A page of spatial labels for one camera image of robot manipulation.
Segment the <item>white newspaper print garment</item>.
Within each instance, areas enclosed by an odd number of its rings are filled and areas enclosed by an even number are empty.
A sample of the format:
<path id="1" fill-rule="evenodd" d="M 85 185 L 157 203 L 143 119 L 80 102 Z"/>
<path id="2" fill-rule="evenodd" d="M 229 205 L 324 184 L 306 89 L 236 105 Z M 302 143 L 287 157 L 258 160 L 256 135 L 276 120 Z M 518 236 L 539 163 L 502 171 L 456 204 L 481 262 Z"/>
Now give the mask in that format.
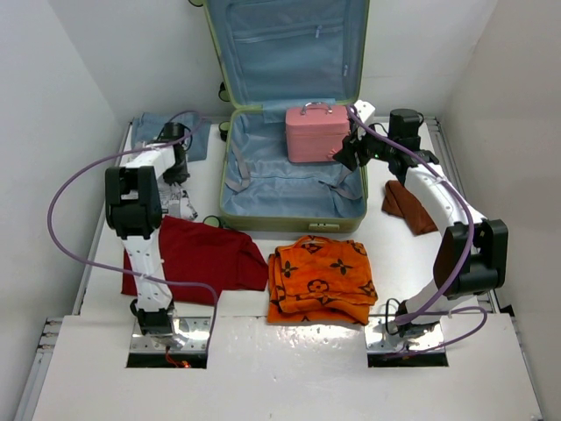
<path id="1" fill-rule="evenodd" d="M 172 218 L 195 221 L 198 213 L 191 203 L 184 184 L 158 182 L 162 214 Z"/>

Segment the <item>pink cosmetic case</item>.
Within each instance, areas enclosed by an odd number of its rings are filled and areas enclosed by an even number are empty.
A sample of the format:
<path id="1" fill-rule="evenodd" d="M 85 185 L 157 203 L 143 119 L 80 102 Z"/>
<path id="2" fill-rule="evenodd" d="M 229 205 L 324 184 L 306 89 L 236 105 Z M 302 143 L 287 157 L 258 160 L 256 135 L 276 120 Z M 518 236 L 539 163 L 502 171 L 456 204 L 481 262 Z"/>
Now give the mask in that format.
<path id="1" fill-rule="evenodd" d="M 333 161 L 350 133 L 343 105 L 310 102 L 287 110 L 285 132 L 288 160 L 293 163 Z"/>

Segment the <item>light blue cloth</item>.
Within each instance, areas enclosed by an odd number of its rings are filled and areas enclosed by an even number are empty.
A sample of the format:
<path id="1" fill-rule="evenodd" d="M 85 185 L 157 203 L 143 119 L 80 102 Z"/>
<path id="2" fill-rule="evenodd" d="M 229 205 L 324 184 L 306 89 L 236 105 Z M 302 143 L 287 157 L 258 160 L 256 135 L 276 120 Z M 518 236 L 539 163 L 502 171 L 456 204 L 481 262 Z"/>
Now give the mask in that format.
<path id="1" fill-rule="evenodd" d="M 182 111 L 175 115 L 159 115 L 144 112 L 131 123 L 131 148 L 137 149 L 155 139 L 167 122 L 180 123 L 194 134 L 184 141 L 188 161 L 204 161 L 207 157 L 211 123 L 196 111 Z"/>

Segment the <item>brown towel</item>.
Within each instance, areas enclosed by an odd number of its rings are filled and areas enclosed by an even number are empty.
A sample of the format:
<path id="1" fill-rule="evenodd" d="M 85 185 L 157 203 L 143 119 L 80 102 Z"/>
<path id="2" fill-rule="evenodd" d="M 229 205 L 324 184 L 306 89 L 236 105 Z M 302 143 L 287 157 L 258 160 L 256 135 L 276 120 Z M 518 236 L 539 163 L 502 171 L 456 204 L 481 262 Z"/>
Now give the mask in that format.
<path id="1" fill-rule="evenodd" d="M 399 181 L 386 182 L 381 209 L 390 216 L 403 219 L 415 236 L 438 231 L 421 203 Z"/>

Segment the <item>red shirt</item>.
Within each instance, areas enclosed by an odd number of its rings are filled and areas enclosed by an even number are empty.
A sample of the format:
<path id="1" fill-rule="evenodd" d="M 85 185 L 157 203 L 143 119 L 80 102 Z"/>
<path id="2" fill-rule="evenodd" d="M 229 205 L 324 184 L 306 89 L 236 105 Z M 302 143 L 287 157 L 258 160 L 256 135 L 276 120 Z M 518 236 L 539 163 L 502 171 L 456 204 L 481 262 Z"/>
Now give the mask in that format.
<path id="1" fill-rule="evenodd" d="M 187 282 L 209 285 L 214 292 L 265 289 L 268 265 L 251 237 L 243 232 L 185 219 L 163 218 L 159 232 L 163 274 L 178 282 L 170 288 L 176 302 L 212 305 L 212 292 L 187 288 Z"/>

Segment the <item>green suitcase blue lining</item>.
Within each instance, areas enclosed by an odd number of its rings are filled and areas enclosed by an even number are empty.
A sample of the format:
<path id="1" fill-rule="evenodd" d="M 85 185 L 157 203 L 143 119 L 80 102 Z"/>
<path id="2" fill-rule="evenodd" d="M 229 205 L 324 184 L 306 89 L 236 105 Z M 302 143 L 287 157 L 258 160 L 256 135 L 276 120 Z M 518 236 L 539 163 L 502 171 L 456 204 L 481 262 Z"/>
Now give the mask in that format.
<path id="1" fill-rule="evenodd" d="M 367 173 L 334 160 L 359 103 L 369 4 L 206 1 L 234 106 L 219 210 L 240 231 L 354 232 Z"/>

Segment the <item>orange patterned towel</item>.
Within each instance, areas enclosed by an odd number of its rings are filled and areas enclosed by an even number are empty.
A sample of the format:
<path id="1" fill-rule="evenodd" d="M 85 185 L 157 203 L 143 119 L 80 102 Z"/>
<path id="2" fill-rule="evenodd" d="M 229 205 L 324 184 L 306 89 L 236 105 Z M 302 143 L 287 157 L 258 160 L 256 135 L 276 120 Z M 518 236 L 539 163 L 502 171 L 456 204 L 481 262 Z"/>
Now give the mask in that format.
<path id="1" fill-rule="evenodd" d="M 367 325 L 378 301 L 364 245 L 313 235 L 269 255 L 268 292 L 272 325 Z"/>

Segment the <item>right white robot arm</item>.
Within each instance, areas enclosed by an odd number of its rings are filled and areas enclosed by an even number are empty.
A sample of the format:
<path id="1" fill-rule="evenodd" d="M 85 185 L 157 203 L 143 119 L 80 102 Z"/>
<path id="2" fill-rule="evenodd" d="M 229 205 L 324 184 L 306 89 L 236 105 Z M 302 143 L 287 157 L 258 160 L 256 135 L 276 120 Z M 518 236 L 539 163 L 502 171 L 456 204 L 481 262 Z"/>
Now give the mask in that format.
<path id="1" fill-rule="evenodd" d="M 404 338 L 440 321 L 464 300 L 503 286 L 508 228 L 475 210 L 445 176 L 438 158 L 421 147 L 423 118 L 411 109 L 391 112 L 386 135 L 366 122 L 366 103 L 347 108 L 352 131 L 334 154 L 350 170 L 371 159 L 384 161 L 407 192 L 420 203 L 442 236 L 431 281 L 400 303 L 387 332 Z"/>

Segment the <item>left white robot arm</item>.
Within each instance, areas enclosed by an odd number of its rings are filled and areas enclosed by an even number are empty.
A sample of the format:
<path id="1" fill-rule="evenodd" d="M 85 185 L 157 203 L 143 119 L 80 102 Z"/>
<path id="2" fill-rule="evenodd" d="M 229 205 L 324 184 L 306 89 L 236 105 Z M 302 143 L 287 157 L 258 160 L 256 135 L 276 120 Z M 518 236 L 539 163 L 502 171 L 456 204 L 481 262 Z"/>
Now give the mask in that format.
<path id="1" fill-rule="evenodd" d="M 106 221 L 121 239 L 134 273 L 137 299 L 133 314 L 143 335 L 161 341 L 178 337 L 179 322 L 172 292 L 162 282 L 159 231 L 164 213 L 158 181 L 182 183 L 188 179 L 183 148 L 186 134 L 185 125 L 168 122 L 146 151 L 104 174 Z"/>

